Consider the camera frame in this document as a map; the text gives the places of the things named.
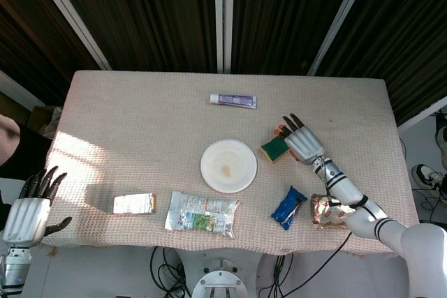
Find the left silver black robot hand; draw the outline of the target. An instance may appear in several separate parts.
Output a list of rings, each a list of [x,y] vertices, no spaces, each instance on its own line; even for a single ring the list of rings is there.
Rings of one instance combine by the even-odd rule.
[[[65,229],[72,221],[70,216],[62,222],[48,225],[47,220],[57,191],[67,174],[57,178],[58,167],[41,170],[24,183],[18,199],[12,204],[3,229],[3,242],[9,247],[32,248],[43,237]]]

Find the right silver robot hand orange fingertips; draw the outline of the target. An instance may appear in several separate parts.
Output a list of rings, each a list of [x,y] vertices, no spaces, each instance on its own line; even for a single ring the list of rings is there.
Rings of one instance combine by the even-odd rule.
[[[298,161],[311,165],[318,157],[325,153],[321,141],[294,114],[283,116],[286,124],[277,128],[278,136],[286,143],[288,149]]]

